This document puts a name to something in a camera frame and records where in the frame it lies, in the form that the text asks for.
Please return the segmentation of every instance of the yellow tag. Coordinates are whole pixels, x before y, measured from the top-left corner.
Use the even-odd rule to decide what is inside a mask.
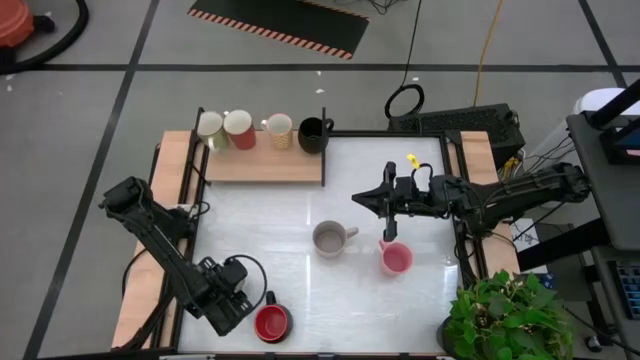
[[[409,155],[407,155],[407,159],[409,159],[409,161],[411,161],[411,165],[413,165],[414,168],[420,169],[420,162],[418,161],[418,159],[416,159],[415,155],[409,154]]]

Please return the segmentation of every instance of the potted plant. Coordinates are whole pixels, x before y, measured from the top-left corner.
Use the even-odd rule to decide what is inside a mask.
[[[533,274],[510,280],[504,270],[458,289],[440,345],[456,359],[572,359],[571,327],[555,294]]]

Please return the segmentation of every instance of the wooden shelf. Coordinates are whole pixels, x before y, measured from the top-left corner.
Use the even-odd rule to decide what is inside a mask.
[[[322,183],[322,154],[310,155],[300,148],[298,132],[293,146],[277,150],[265,131],[256,131],[256,146],[209,153],[206,179],[225,182],[312,182]]]

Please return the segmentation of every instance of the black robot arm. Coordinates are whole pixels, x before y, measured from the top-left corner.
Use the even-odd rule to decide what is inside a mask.
[[[190,238],[194,224],[183,209],[163,208],[153,201],[149,185],[130,177],[104,194],[100,208],[135,235],[169,276],[178,302],[194,317],[205,316],[220,336],[228,334],[253,306],[241,291],[246,268],[234,258],[217,264],[205,257],[187,261],[176,249]]]
[[[590,193],[587,177],[571,164],[559,163],[507,182],[470,183],[452,175],[434,176],[429,191],[420,191],[412,176],[396,178],[396,164],[388,162],[380,186],[355,194],[352,200],[386,220],[384,241],[397,236],[396,214],[463,221],[472,237],[483,237],[508,217],[548,201],[582,202]]]

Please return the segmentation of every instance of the pink mug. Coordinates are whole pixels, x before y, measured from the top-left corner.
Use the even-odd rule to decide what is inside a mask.
[[[382,259],[380,266],[382,272],[388,276],[397,276],[409,271],[413,265],[413,253],[404,244],[387,243],[382,240],[378,241],[380,250],[382,250]]]

